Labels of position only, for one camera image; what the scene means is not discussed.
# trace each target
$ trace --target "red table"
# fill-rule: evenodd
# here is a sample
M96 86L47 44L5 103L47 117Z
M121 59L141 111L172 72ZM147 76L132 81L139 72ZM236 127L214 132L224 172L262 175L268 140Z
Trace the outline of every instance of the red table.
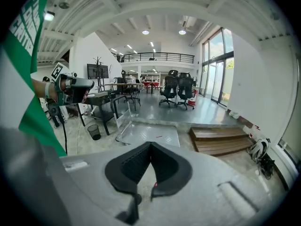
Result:
M152 94L153 93L153 87L158 87L159 86L159 82L143 82L143 85L146 87L146 93L148 93L148 86L150 85L151 86L151 89L150 89L150 93Z

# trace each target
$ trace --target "tree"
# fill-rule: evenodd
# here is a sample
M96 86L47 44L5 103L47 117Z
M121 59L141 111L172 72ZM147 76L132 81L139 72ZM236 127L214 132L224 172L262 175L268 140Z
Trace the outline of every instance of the tree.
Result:
M228 60L226 69L233 69L234 68L234 59Z

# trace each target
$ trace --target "staircase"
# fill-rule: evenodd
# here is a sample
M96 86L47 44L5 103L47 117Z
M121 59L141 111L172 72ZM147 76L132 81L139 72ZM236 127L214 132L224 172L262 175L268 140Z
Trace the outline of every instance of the staircase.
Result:
M195 151L211 156L239 152L253 144L241 128L192 127L189 134Z

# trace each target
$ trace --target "hand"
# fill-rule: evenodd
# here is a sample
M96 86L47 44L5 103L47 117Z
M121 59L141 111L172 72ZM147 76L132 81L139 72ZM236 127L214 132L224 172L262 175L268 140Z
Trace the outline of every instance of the hand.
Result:
M66 80L62 80L61 81L61 85L60 85L60 88L61 90L65 90L66 89ZM84 96L83 96L83 100L82 100L82 103L84 103L87 99L87 96L88 96L88 93L89 93L89 90L86 90ZM54 101L57 102L57 92L55 90L55 85L54 83L51 83L51 85L49 86L49 97L51 99L53 99Z

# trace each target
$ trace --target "wristband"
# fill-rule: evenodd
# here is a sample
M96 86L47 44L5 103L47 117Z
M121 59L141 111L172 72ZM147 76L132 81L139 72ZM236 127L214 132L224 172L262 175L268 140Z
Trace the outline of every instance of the wristband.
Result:
M50 86L51 84L52 84L51 82L48 82L48 83L46 83L46 86L45 86L45 97L46 97L47 99L50 99L50 97L49 97L49 86Z

